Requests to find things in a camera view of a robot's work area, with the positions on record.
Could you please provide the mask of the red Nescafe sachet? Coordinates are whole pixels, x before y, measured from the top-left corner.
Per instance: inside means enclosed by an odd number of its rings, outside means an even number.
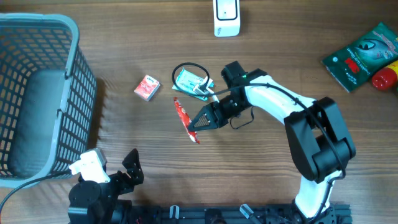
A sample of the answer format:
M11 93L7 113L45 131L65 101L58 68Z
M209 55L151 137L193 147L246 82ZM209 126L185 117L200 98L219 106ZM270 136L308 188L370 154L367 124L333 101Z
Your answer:
M178 117L180 118L189 138L199 144L200 141L197 138L197 133L195 131L189 131L188 127L190 125L190 123L192 122L189 115L187 114L187 112L185 111L185 109L183 108L181 102L178 100L177 97L174 97L174 105L175 105L175 109L177 111Z

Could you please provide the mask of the mint toilet wipes pack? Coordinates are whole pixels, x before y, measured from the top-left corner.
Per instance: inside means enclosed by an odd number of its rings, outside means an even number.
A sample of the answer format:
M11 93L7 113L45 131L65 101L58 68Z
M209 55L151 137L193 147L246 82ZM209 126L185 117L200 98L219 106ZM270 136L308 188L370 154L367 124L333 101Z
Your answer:
M213 83L212 79L209 79L206 90L203 91L200 89L200 87L205 84L207 81L207 78L201 78L196 76L194 73L189 72L188 70L182 68L182 71L178 75L178 77L175 79L176 84L180 87L177 88L175 85L173 85L172 89L177 90L177 91L186 91L191 95L194 95L195 98L206 101L208 98L205 96L200 96L200 95L205 95L208 94L210 89L212 89L215 84Z

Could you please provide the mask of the small red tissue pack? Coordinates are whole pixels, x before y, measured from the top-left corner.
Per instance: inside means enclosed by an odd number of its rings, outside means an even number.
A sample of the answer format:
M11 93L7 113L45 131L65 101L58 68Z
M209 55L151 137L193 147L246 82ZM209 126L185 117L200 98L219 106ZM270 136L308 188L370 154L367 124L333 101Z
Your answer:
M159 81L149 75L145 75L138 86L134 89L134 93L140 96L143 100L150 101L159 87Z

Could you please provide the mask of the green 3M gloves pack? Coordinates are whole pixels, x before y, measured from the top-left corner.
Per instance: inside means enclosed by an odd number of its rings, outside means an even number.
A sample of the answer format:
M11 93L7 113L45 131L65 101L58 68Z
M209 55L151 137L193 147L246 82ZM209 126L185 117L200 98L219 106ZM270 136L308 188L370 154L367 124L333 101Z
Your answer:
M351 44L325 57L322 64L350 93L396 60L397 34L381 22Z

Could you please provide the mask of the red sriracha sauce bottle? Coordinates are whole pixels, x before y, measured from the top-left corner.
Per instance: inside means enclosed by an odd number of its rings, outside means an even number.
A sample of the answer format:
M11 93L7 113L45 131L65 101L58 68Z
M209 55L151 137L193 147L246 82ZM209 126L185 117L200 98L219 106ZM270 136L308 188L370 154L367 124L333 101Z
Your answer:
M373 86L378 90L391 89L397 84L397 61L380 69L371 79Z

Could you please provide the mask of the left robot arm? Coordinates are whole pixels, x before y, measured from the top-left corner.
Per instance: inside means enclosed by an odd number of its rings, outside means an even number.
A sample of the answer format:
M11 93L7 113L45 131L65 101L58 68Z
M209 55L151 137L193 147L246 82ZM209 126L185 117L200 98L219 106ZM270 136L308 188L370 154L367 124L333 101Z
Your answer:
M70 223L127 223L132 202L118 197L144 181L138 150L131 150L122 161L125 172L108 175L106 163L103 151L94 148L69 166L72 174L80 174L68 195Z

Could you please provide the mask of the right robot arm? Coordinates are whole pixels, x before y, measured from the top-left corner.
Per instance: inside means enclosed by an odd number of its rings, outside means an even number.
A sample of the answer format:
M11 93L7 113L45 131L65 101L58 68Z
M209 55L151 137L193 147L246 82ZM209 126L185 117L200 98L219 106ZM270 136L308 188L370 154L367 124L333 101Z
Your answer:
M348 162L356 155L336 102L301 96L261 69L245 71L237 61L227 64L221 76L229 95L204 106L188 130L221 128L242 111L258 107L284 125L292 160L302 176L291 206L269 206L263 222L351 223L349 205L329 201L334 183L346 177Z

